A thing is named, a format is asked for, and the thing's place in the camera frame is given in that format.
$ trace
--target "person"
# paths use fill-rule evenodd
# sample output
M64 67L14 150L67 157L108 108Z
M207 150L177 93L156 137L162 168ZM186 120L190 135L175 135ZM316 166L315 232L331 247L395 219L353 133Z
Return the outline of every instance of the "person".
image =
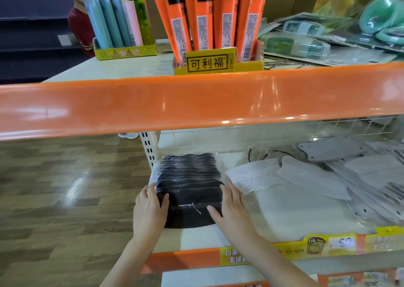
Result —
M95 57L93 38L95 37L90 17L88 16L86 6L82 0L73 0L73 7L68 14L69 28L74 36L80 42L84 53L88 57ZM119 133L120 138L135 139L139 137L137 132Z
M208 206L210 216L230 244L255 266L272 287L319 287L302 270L286 259L261 237L244 204L243 194L232 183L220 186L222 214ZM133 286L143 265L163 232L169 208L169 195L160 203L155 184L145 186L133 209L133 238L100 287Z

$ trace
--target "black shelving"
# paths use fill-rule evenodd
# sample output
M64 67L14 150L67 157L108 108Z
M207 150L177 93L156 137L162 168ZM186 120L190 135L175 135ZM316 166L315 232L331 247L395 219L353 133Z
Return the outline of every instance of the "black shelving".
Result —
M73 0L0 0L0 84L40 82L88 59L71 33Z

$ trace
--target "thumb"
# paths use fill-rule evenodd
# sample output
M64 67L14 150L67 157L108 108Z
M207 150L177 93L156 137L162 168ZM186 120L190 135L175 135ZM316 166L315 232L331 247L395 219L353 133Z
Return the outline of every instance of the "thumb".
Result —
M215 223L221 223L223 217L220 215L220 213L211 205L208 205L206 208L208 209L208 212Z
M164 195L163 201L161 202L161 209L164 211L164 213L168 212L169 205L170 205L169 194L166 193Z

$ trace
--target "display box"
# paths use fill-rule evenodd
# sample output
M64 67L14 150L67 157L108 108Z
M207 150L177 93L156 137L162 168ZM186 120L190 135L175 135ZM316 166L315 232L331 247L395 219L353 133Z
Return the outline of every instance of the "display box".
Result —
M93 39L94 54L98 60L122 59L157 55L155 44L130 46L127 48L100 49L96 38Z
M236 48L208 49L185 53L186 65L178 67L173 60L174 75L250 72L264 70L263 43L257 40L254 58L240 63Z

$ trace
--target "white shoe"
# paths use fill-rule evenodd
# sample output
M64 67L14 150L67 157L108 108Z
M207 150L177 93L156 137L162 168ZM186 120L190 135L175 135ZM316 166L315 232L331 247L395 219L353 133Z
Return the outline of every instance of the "white shoe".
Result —
M139 133L138 132L120 132L118 134L119 138L127 138L127 139L135 139L137 137L139 137Z

